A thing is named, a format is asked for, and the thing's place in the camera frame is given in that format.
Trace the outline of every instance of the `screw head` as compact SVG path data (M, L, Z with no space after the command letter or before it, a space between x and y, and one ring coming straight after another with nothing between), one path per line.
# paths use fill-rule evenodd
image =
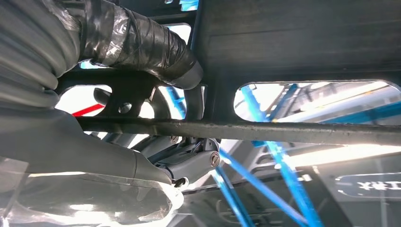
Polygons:
M178 142L178 136L170 136L170 142L171 142L171 143L176 143L176 142Z
M220 164L220 155L217 152L210 155L210 164L212 167L217 167Z

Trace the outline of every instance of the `red bar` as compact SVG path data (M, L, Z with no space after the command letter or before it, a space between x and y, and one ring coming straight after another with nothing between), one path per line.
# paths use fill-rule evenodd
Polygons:
M101 109L101 108L103 108L103 107L104 107L104 105L102 105L102 104L96 104L96 105L90 106L90 107L88 107L88 108L85 108L85 109L83 109L83 110L77 111L77 112L73 113L72 116L74 116L74 117L80 117L80 116L82 116L82 115L84 115L84 114L93 112L93 111L98 110L98 109Z

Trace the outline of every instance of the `taped hose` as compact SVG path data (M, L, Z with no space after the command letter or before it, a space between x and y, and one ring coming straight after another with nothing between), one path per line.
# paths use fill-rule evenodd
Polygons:
M202 79L185 41L155 21L104 0L66 1L65 7L82 25L81 60L146 71L183 89Z
M147 71L184 89L203 74L177 34L105 0L3 0L0 31L2 103L53 108L57 77L79 60Z

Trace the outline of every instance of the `sign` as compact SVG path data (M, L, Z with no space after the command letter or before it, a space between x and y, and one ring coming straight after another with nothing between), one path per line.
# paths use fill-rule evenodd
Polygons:
M340 176L336 187L352 197L401 198L401 173Z

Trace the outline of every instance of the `mounting hole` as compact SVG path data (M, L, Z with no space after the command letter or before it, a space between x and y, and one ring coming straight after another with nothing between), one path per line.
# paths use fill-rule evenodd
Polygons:
M130 111L132 107L131 103L123 103L119 108L118 108L118 112L121 114L126 114Z

